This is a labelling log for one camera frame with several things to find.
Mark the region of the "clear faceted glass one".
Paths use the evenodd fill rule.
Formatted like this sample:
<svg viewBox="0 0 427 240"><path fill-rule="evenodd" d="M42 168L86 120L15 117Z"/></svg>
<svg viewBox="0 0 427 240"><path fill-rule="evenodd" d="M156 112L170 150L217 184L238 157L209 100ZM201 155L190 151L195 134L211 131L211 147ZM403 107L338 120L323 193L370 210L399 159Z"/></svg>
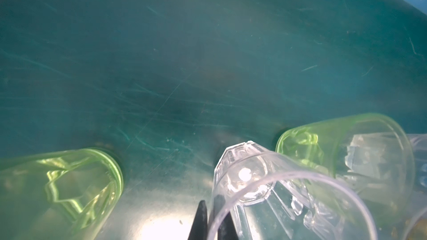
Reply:
<svg viewBox="0 0 427 240"><path fill-rule="evenodd" d="M252 142L215 167L209 240L231 213L239 240L375 240L375 222L343 183Z"/></svg>

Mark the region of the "clear faceted glass two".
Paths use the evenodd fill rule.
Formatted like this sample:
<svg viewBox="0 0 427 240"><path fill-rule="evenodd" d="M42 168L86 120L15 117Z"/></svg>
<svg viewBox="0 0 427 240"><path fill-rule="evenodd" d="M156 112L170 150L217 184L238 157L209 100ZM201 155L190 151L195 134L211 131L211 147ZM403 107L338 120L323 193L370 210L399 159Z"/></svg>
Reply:
<svg viewBox="0 0 427 240"><path fill-rule="evenodd" d="M413 148L415 179L401 240L427 238L427 136L408 134Z"/></svg>

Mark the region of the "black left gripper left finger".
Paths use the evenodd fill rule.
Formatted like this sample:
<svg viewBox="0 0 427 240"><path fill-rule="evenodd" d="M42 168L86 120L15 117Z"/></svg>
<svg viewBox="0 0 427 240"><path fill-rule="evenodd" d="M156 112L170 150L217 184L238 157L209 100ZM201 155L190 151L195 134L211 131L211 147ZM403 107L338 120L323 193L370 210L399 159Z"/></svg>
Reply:
<svg viewBox="0 0 427 240"><path fill-rule="evenodd" d="M197 207L188 240L207 240L208 215L206 201L201 200Z"/></svg>

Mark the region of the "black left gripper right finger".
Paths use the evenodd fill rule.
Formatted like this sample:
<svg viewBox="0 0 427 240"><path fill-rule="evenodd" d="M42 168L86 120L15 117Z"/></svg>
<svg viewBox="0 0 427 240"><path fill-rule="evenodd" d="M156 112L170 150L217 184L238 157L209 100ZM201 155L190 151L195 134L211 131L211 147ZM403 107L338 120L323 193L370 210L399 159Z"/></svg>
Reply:
<svg viewBox="0 0 427 240"><path fill-rule="evenodd" d="M218 229L218 240L239 240L230 212L226 215Z"/></svg>

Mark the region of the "small green transparent glass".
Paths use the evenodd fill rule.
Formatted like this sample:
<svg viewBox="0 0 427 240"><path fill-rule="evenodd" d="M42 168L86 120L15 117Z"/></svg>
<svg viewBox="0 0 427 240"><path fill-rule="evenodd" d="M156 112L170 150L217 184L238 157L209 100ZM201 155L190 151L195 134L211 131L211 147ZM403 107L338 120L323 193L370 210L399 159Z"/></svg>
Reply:
<svg viewBox="0 0 427 240"><path fill-rule="evenodd" d="M413 149L401 126L386 115L358 114L293 128L280 136L275 151L346 184L378 226L405 212L415 179Z"/></svg>

